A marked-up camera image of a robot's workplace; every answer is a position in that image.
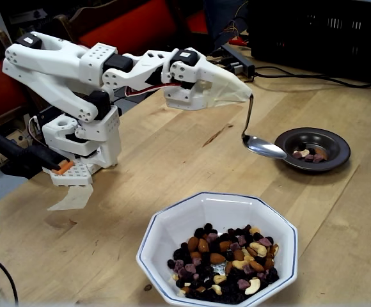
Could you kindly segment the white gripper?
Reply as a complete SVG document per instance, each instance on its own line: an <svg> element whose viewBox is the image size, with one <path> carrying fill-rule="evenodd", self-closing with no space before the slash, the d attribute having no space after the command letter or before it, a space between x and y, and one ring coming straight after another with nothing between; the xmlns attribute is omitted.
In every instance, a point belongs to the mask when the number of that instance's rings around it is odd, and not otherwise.
<svg viewBox="0 0 371 307"><path fill-rule="evenodd" d="M167 106L196 111L214 106L212 81L219 67L193 48L174 49L164 60L161 81Z"/></svg>

